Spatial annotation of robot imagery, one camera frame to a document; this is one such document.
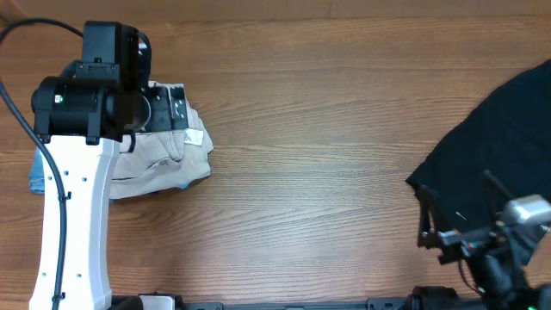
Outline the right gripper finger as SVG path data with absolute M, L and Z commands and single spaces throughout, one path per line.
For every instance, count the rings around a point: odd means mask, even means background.
M 485 198 L 490 215 L 498 214 L 497 196 L 501 195 L 508 202 L 514 200 L 515 196 L 495 177 L 489 170 L 482 173 Z
M 416 190 L 419 200 L 420 219 L 418 229 L 418 247 L 440 248 L 441 233 L 450 230 L 450 225 L 436 201 L 436 194 L 422 185 Z

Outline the black garment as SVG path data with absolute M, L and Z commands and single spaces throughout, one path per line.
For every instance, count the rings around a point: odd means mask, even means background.
M 514 196 L 550 197 L 550 64 L 524 71 L 495 89 L 447 133 L 407 178 L 427 187 L 436 223 L 462 233 L 491 224 L 484 171 Z

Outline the beige khaki shorts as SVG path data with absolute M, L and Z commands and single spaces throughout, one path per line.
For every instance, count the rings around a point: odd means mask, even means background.
M 111 182 L 118 200 L 174 189 L 209 177 L 208 155 L 214 144 L 198 112 L 186 97 L 189 127 L 183 130 L 126 135 Z

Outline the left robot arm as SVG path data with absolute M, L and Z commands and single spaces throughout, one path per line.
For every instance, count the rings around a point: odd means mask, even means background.
M 83 52 L 32 96 L 44 144 L 45 204 L 33 309 L 181 309 L 173 294 L 115 296 L 107 265 L 110 184 L 123 140 L 187 126 L 180 90 L 148 83 L 146 35 L 118 22 L 87 22 Z

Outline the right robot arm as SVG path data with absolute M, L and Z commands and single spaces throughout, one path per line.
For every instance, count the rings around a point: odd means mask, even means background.
M 526 280 L 522 254 L 534 250 L 537 230 L 550 224 L 550 202 L 541 195 L 515 197 L 489 170 L 482 178 L 491 222 L 470 232 L 447 228 L 436 214 L 439 206 L 429 188 L 418 190 L 420 221 L 418 246 L 437 248 L 441 265 L 456 263 L 468 283 L 466 263 L 479 297 L 461 299 L 452 288 L 416 287 L 407 297 L 407 309 L 549 309 L 550 286 L 532 288 Z

